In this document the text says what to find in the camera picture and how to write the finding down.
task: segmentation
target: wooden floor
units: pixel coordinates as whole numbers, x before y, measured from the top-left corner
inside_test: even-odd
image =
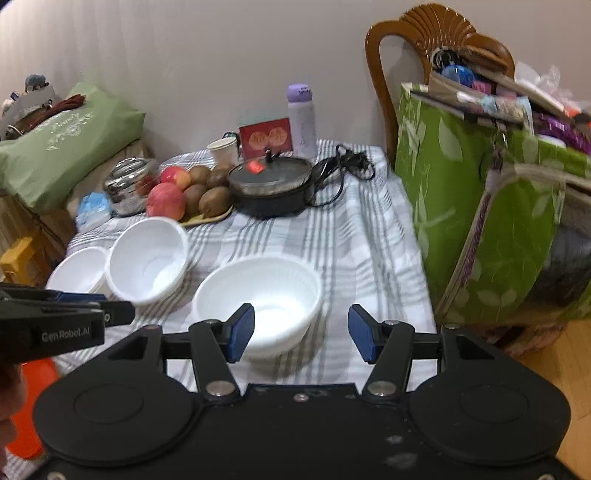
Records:
[[[591,321],[571,322],[551,346],[521,360],[569,399],[570,428],[558,457],[582,479],[591,479]]]

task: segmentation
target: kiwi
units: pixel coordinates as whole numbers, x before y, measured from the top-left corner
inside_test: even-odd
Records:
[[[226,165],[226,164],[217,164],[215,165],[212,170],[227,170],[230,171],[231,169],[233,169],[234,166],[233,165]]]
[[[198,183],[191,185],[187,190],[184,191],[185,199],[187,200],[187,209],[185,215],[188,217],[199,215],[199,200],[201,200],[201,197],[206,191],[207,187]]]
[[[199,211],[203,218],[217,217],[226,213],[231,204],[230,190],[227,187],[214,187],[206,191],[199,200]]]
[[[207,179],[207,188],[214,187],[227,187],[228,183],[228,171],[220,168],[219,170],[212,170]]]
[[[192,185],[207,185],[211,170],[204,165],[197,165],[189,170],[189,175],[191,175]]]

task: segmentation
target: red greeting card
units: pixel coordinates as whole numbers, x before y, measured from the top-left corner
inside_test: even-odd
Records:
[[[240,139],[246,159],[262,157],[268,148],[273,153],[293,150],[288,118],[240,127]]]

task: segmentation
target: white bowl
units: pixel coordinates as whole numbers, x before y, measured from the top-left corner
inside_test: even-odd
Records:
[[[47,280],[48,290],[71,293],[111,294],[107,286],[105,271],[108,251],[101,247],[78,250],[64,259]]]
[[[145,305],[178,288],[188,261],[184,228],[170,218],[148,218],[116,240],[107,260],[107,282],[120,299]]]
[[[191,303],[195,321],[225,322],[243,303],[255,309],[255,331],[245,356],[268,358],[301,342],[320,311],[322,282],[297,257],[264,254],[218,268],[199,285]]]

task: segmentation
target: gray striped tablecloth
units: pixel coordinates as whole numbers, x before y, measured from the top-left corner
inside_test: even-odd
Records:
[[[336,143],[319,142],[319,158],[335,154]],[[361,304],[378,321],[398,319],[419,332],[434,332],[435,325],[421,266],[411,207],[400,180],[388,168],[379,147],[349,145],[366,150],[376,176],[359,181],[346,175],[345,189],[334,204],[308,208],[298,216],[256,220],[233,213],[220,223],[189,230],[190,264],[181,287],[166,300],[137,310],[132,325],[107,330],[105,345],[56,358],[63,372],[77,367],[132,331],[149,323],[162,325],[165,333],[184,332],[193,323],[190,301],[201,281],[221,265],[247,255],[285,252],[309,262],[321,275],[326,297],[319,318],[302,343],[279,358],[242,361],[230,368],[242,389],[247,383],[355,382],[361,388],[371,367],[363,363],[347,329],[351,304]],[[207,151],[174,157],[162,164],[212,165]],[[329,200],[339,187],[338,174],[317,194],[316,202]],[[145,218],[137,215],[112,219],[82,235],[76,235],[69,253],[100,245],[109,248],[130,225]],[[409,388],[436,373],[433,361],[415,361]],[[168,374],[195,390],[190,362],[169,361]],[[9,459],[9,478],[26,476],[34,462]]]

